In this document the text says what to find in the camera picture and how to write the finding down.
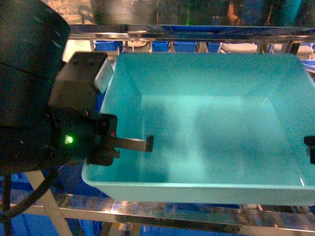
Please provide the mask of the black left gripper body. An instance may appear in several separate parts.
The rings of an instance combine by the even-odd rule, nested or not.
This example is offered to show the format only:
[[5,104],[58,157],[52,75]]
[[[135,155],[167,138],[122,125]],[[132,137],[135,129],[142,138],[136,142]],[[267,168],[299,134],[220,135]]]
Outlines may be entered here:
[[116,139],[116,115],[81,112],[72,108],[50,111],[52,153],[54,162],[112,165],[120,152],[113,144]]

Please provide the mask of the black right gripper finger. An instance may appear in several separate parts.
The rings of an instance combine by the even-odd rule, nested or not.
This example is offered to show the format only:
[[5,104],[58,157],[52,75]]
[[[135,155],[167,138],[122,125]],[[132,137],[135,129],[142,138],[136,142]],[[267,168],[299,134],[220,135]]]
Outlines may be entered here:
[[315,163],[315,137],[314,136],[305,136],[304,144],[308,147],[310,153],[310,163]]

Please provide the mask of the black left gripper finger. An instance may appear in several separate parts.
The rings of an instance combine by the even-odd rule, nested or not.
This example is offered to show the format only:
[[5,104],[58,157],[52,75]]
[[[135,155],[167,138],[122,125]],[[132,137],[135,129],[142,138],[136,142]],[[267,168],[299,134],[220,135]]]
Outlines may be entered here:
[[113,140],[113,145],[116,148],[152,152],[154,147],[154,136],[148,135],[145,140],[135,138],[115,138]]

